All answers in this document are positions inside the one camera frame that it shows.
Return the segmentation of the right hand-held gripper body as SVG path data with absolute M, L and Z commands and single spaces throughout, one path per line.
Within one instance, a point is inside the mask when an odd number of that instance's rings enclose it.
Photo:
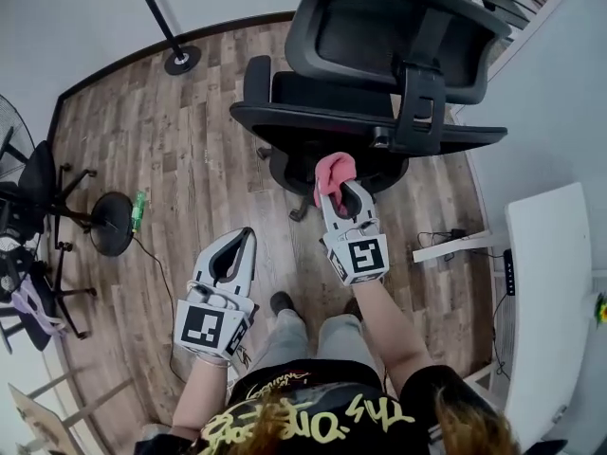
M 322 241 L 329 263 L 346 286 L 379 280 L 389 271 L 387 237 L 379 223 L 327 232 Z

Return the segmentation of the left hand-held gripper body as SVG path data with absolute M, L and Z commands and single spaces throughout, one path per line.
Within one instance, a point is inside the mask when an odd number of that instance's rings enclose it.
M 234 358 L 258 305 L 201 282 L 188 287 L 186 299 L 177 303 L 175 344 L 197 355 Z

